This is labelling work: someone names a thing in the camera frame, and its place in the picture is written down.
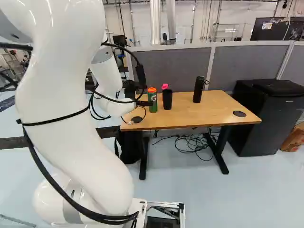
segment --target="black backpack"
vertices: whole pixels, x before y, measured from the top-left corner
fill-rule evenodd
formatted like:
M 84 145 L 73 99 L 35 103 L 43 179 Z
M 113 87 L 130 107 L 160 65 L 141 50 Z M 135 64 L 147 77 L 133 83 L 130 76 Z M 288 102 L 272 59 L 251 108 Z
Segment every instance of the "black backpack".
M 124 164 L 133 164 L 141 159 L 143 154 L 143 132 L 122 132 L 118 130 L 115 137 L 115 154 L 119 157 L 117 142 L 121 146 L 120 160 Z

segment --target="concrete floor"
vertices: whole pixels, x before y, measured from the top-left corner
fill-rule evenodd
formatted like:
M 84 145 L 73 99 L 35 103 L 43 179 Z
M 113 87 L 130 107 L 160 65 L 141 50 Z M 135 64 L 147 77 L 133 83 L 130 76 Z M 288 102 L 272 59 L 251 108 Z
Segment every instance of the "concrete floor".
M 0 93 L 0 101 L 13 94 Z M 0 138 L 22 135 L 17 118 L 14 106 L 0 113 Z M 120 119 L 111 118 L 96 122 L 96 127 L 119 123 Z M 114 151 L 113 138 L 103 141 Z M 200 155 L 208 157 L 210 150 Z M 215 160 L 201 161 L 194 154 L 179 153 L 173 138 L 150 144 L 147 179 L 138 179 L 138 163 L 129 166 L 135 197 L 185 203 L 187 228 L 303 227 L 304 148 L 295 153 L 239 158 L 227 145 L 223 157 L 229 175 L 221 174 Z M 0 171 L 0 213 L 48 227 L 31 205 L 33 191 L 43 178 L 28 149 L 1 150 Z M 8 224 L 22 227 L 0 220 L 1 227 Z

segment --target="ladder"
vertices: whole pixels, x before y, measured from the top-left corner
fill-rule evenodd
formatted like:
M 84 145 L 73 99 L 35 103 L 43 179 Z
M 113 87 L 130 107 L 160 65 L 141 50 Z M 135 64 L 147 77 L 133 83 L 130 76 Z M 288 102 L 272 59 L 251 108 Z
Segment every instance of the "ladder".
M 5 62 L 9 66 L 12 74 L 16 77 L 15 79 L 20 81 L 25 73 L 23 66 L 17 60 L 16 56 L 12 55 L 10 52 L 2 54 Z

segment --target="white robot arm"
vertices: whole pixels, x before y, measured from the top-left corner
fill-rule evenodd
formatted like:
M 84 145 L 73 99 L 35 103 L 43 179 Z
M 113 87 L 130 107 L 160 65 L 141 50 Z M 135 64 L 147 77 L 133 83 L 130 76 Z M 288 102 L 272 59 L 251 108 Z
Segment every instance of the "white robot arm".
M 86 110 L 89 67 L 100 93 L 113 97 L 122 87 L 113 57 L 99 58 L 105 52 L 100 47 L 105 31 L 102 1 L 1 0 L 0 9 L 33 42 L 29 67 L 16 91 L 16 108 L 35 148 L 58 169 L 54 179 L 78 204 L 100 214 L 125 216 L 137 211 L 136 202 L 146 205 L 145 200 L 133 199 L 127 167 L 102 143 Z M 134 102 L 99 101 L 113 116 L 135 108 Z M 62 121 L 36 124 L 81 110 Z M 35 191 L 34 206 L 51 224 L 93 222 L 73 210 L 46 181 Z
M 107 36 L 104 34 L 103 42 L 106 42 Z M 115 99 L 116 92 L 123 87 L 122 79 L 117 68 L 117 64 L 110 46 L 101 46 L 94 56 L 90 69 L 93 72 L 98 87 L 96 91 L 107 95 L 111 99 Z M 111 116 L 120 117 L 135 109 L 135 102 L 132 103 L 115 103 L 95 95 L 98 104 L 103 110 Z M 131 101 L 130 98 L 117 99 L 119 101 Z

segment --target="cubicle wall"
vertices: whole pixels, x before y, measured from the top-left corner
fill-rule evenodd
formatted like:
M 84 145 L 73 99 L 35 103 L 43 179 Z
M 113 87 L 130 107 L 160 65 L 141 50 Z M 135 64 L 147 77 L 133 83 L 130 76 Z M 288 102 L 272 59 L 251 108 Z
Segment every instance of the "cubicle wall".
M 136 52 L 143 64 L 147 86 L 161 91 L 169 83 L 175 92 L 193 91 L 195 79 L 207 75 L 210 47 Z
M 144 66 L 147 85 L 158 91 L 163 83 L 169 83 L 174 92 L 193 91 L 197 76 L 206 76 L 209 90 L 232 91 L 236 81 L 244 79 L 281 78 L 304 83 L 304 77 L 300 77 L 304 64 L 299 58 L 301 53 L 304 56 L 304 46 L 294 45 L 294 41 L 219 42 L 130 50 Z M 134 76 L 136 80 L 135 65 L 132 60 L 129 71 L 130 78 Z
M 216 47 L 209 90 L 232 91 L 237 80 L 275 78 L 288 45 Z

